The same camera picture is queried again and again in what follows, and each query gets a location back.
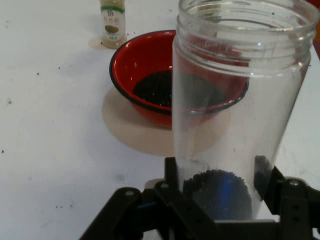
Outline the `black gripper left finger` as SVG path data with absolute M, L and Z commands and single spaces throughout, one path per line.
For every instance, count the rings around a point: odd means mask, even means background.
M 163 240 L 216 240 L 217 225 L 179 190 L 174 157 L 164 160 L 164 179 L 140 191 L 117 189 L 80 237 L 82 240 L 141 240 L 157 230 Z

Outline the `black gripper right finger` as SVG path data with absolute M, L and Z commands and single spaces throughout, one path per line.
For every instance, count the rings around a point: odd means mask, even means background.
M 275 240 L 314 240 L 320 231 L 320 191 L 285 177 L 264 155 L 254 158 L 254 187 L 272 215 L 279 216 Z

